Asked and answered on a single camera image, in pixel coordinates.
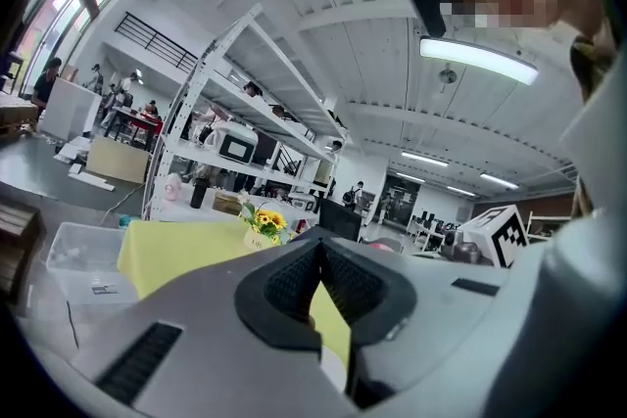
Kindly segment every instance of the computer monitor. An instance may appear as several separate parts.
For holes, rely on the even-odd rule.
[[[328,199],[322,199],[319,225],[338,237],[356,242],[360,237],[362,217],[353,210],[346,209]]]

